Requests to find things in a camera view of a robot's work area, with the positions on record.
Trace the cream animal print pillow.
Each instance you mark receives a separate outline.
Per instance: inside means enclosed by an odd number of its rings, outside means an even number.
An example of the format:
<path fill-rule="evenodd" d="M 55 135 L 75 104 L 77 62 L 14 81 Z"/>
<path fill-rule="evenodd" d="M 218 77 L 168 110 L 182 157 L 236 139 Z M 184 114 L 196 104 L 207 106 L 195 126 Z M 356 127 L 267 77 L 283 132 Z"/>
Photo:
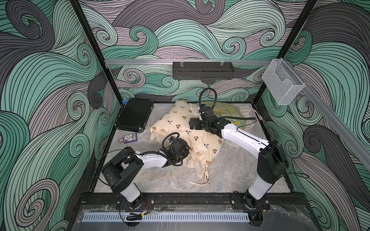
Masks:
<path fill-rule="evenodd" d="M 167 135 L 178 132 L 190 147 L 183 164 L 193 168 L 196 175 L 203 179 L 203 183 L 191 184 L 205 186 L 210 184 L 208 168 L 220 151 L 223 139 L 204 130 L 190 129 L 191 118 L 199 118 L 198 106 L 185 101 L 175 102 L 169 112 L 151 126 L 150 139 L 161 143 Z"/>

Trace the lemon print teal pillow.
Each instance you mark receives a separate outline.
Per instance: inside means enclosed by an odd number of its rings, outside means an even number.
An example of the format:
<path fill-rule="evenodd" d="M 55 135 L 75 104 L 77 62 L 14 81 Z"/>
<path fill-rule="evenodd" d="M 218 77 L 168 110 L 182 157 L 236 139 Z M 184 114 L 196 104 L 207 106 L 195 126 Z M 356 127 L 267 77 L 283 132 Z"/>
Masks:
<path fill-rule="evenodd" d="M 246 127 L 249 125 L 253 125 L 257 122 L 256 118 L 251 117 L 249 113 L 247 113 L 245 116 L 242 114 L 240 107 L 237 107 L 233 104 L 228 103 L 220 103 L 216 102 L 215 106 L 213 108 L 213 112 L 217 117 L 223 117 L 223 116 L 231 116 L 231 117 L 249 117 L 250 120 L 240 120 L 240 119 L 232 119 L 232 118 L 226 118 L 227 120 L 231 121 L 234 125 L 237 127 L 240 127 L 242 130 L 246 130 Z"/>

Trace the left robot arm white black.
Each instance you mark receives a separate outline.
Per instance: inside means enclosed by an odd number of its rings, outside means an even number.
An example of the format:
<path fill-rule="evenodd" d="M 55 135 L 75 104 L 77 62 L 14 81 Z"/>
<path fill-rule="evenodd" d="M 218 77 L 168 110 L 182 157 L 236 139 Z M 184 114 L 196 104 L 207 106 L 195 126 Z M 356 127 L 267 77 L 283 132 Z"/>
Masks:
<path fill-rule="evenodd" d="M 190 146 L 183 139 L 173 139 L 168 147 L 158 151 L 137 152 L 131 147 L 122 149 L 102 168 L 102 174 L 112 192 L 119 193 L 131 203 L 141 203 L 142 192 L 134 179 L 141 170 L 180 166 L 190 154 Z"/>

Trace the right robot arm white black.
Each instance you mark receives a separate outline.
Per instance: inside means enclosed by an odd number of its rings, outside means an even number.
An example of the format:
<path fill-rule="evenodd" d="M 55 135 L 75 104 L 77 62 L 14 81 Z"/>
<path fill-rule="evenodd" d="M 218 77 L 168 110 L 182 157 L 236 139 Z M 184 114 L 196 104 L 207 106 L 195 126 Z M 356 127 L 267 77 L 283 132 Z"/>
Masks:
<path fill-rule="evenodd" d="M 189 127 L 192 130 L 205 130 L 231 141 L 258 160 L 257 177 L 245 193 L 245 201 L 249 207 L 256 207 L 288 170 L 289 163 L 284 148 L 277 140 L 268 141 L 251 135 L 224 118 L 191 118 Z"/>

